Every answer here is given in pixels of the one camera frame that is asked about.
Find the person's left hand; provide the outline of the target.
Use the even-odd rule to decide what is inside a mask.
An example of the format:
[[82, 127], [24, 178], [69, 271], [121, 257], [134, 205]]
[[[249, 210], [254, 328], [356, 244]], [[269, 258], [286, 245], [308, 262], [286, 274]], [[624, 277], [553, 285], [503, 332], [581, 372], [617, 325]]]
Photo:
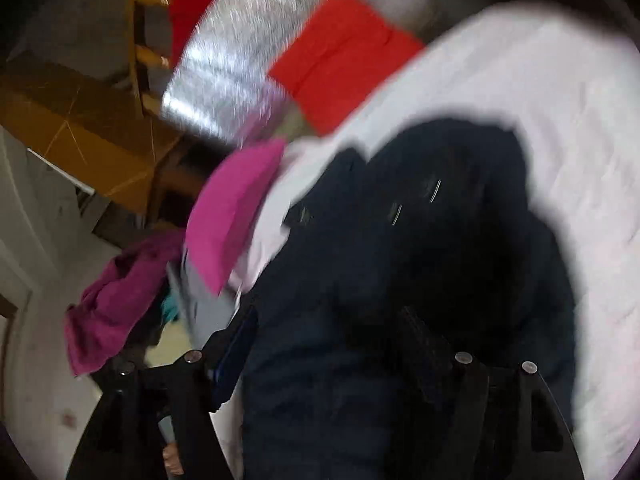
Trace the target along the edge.
[[176, 442], [171, 442], [163, 449], [163, 460], [166, 470], [173, 476], [182, 476], [183, 468], [180, 463], [178, 446]]

